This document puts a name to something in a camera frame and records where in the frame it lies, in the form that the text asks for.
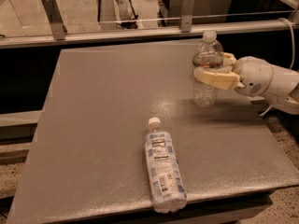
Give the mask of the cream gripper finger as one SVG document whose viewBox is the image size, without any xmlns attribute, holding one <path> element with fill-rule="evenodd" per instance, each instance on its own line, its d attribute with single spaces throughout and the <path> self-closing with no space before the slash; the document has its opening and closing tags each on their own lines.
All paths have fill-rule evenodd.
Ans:
<svg viewBox="0 0 299 224">
<path fill-rule="evenodd" d="M 223 65 L 224 66 L 233 66 L 236 63 L 236 58 L 234 54 L 224 52 L 223 53 Z"/>
<path fill-rule="evenodd" d="M 245 87 L 240 80 L 240 76 L 231 70 L 223 73 L 220 70 L 207 71 L 202 67 L 198 67 L 194 69 L 193 75 L 199 82 L 221 90 L 234 90 Z"/>
</svg>

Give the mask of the white rounded gripper body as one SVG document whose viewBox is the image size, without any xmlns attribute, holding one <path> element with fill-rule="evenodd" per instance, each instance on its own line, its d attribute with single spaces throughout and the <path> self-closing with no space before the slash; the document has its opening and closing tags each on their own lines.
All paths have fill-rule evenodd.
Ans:
<svg viewBox="0 0 299 224">
<path fill-rule="evenodd" d="M 235 91 L 250 97 L 262 95 L 268 88 L 273 76 L 270 63 L 255 57 L 244 57 L 236 61 L 233 71 L 239 75 Z"/>
</svg>

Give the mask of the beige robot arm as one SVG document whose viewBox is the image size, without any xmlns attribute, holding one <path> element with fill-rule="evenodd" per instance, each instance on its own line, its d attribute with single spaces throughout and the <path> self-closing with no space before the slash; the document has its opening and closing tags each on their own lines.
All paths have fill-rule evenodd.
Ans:
<svg viewBox="0 0 299 224">
<path fill-rule="evenodd" d="M 299 114 L 297 71 L 252 56 L 236 59 L 232 53 L 195 54 L 195 79 L 220 90 L 234 90 L 248 97 L 263 97 L 278 110 Z"/>
</svg>

